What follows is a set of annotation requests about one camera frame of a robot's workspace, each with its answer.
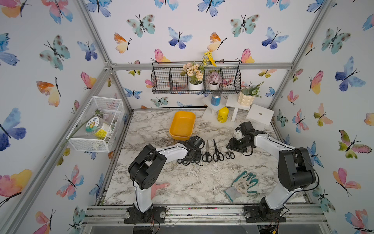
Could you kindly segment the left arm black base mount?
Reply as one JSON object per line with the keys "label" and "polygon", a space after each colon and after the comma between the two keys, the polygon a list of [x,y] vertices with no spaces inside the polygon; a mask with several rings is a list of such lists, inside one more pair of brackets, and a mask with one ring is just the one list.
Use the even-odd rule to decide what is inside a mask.
{"label": "left arm black base mount", "polygon": [[154,207],[151,206],[144,213],[140,212],[139,209],[133,204],[132,207],[126,210],[124,216],[125,224],[163,224],[166,218],[165,207]]}

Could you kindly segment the all black scissors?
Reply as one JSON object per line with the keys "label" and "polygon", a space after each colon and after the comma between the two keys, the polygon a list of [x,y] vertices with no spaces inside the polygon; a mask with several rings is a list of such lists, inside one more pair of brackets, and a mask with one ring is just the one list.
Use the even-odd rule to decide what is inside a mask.
{"label": "all black scissors", "polygon": [[213,144],[214,144],[214,153],[212,155],[213,160],[215,162],[224,161],[225,157],[224,157],[223,153],[221,153],[219,151],[215,140],[213,140]]}

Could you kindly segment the yellow plastic storage box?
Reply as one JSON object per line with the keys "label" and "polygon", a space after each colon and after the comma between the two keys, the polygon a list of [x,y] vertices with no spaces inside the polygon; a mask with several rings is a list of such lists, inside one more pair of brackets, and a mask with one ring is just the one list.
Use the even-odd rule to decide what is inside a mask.
{"label": "yellow plastic storage box", "polygon": [[174,140],[189,140],[193,134],[195,120],[196,115],[193,112],[176,112],[169,129],[169,134]]}

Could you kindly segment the small black scissors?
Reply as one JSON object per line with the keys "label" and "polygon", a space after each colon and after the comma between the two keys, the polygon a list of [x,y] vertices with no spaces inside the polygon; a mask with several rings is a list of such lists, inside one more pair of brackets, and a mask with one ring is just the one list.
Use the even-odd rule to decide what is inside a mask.
{"label": "small black scissors", "polygon": [[227,152],[225,153],[225,157],[227,160],[233,160],[235,159],[235,154],[231,151],[231,150],[227,150]]}

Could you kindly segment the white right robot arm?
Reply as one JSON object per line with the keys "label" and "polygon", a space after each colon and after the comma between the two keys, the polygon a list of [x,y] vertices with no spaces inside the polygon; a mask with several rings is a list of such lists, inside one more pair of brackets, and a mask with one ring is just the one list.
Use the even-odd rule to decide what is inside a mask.
{"label": "white right robot arm", "polygon": [[278,160],[279,182],[262,199],[259,207],[263,211],[280,211],[295,193],[307,191],[318,179],[306,148],[282,143],[264,131],[255,130],[249,121],[236,128],[235,137],[227,145],[227,149],[239,153],[245,153],[248,148],[261,148]]}

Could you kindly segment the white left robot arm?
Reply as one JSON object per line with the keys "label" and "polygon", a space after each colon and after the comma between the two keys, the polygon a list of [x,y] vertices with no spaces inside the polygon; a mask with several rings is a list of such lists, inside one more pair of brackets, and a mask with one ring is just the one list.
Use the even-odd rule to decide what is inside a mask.
{"label": "white left robot arm", "polygon": [[182,164],[200,163],[201,150],[205,144],[202,138],[191,136],[187,141],[180,141],[164,148],[146,145],[128,168],[135,188],[135,208],[144,214],[153,206],[152,186],[166,164],[173,161]]}

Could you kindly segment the blue handled scissors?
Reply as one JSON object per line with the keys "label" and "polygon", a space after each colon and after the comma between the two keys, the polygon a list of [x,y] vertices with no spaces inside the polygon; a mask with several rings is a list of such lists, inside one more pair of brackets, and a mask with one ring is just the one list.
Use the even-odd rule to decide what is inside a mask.
{"label": "blue handled scissors", "polygon": [[191,158],[185,158],[185,159],[178,159],[177,160],[178,164],[182,164],[184,166],[188,166],[191,163],[195,163],[195,160],[192,160]]}

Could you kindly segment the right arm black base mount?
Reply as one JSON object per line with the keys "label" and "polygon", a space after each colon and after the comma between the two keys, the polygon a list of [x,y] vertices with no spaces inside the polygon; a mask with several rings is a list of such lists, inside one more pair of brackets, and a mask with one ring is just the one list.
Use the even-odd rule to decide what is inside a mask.
{"label": "right arm black base mount", "polygon": [[243,216],[247,223],[260,223],[260,222],[286,222],[286,218],[281,215],[284,205],[281,204],[280,208],[271,209],[266,198],[263,197],[258,206],[245,206],[243,208]]}

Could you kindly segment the black handled steel scissors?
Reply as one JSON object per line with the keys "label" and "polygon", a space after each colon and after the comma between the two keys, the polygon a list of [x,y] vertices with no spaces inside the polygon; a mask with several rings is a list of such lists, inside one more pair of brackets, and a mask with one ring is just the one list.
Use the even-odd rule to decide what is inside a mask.
{"label": "black handled steel scissors", "polygon": [[202,161],[207,162],[207,163],[211,163],[213,161],[213,157],[209,152],[209,142],[208,142],[208,140],[205,143],[205,152],[204,152],[204,154],[202,154]]}

